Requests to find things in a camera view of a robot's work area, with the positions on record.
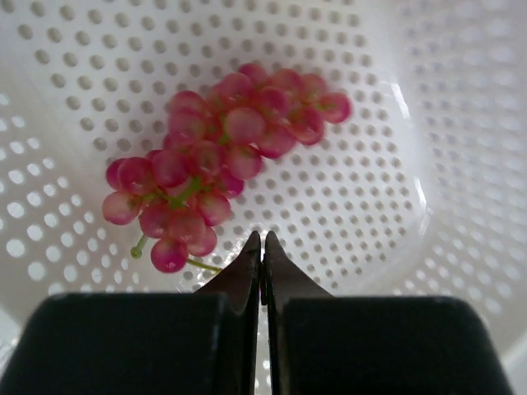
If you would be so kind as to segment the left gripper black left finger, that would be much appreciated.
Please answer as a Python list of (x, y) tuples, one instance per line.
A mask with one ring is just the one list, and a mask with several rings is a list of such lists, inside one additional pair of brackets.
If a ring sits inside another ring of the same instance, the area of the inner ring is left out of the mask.
[(4, 394), (251, 394), (261, 241), (194, 293), (68, 293), (30, 317)]

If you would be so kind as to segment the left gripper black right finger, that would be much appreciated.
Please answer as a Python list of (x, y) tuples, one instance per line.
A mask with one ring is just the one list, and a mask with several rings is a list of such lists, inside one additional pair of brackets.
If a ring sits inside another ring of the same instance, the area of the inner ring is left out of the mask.
[(262, 269), (276, 394), (512, 393), (482, 319), (464, 300), (333, 296), (273, 232)]

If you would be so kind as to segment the red toy grape bunch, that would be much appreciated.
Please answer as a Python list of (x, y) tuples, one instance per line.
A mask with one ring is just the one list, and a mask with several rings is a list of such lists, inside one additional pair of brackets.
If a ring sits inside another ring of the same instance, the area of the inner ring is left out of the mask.
[(216, 248), (231, 201), (266, 160), (320, 143), (329, 125), (351, 116), (348, 95), (331, 91), (320, 75), (245, 63), (207, 95), (172, 97), (161, 148), (107, 166), (103, 217), (137, 223), (141, 235), (130, 254), (149, 253), (158, 272), (197, 267)]

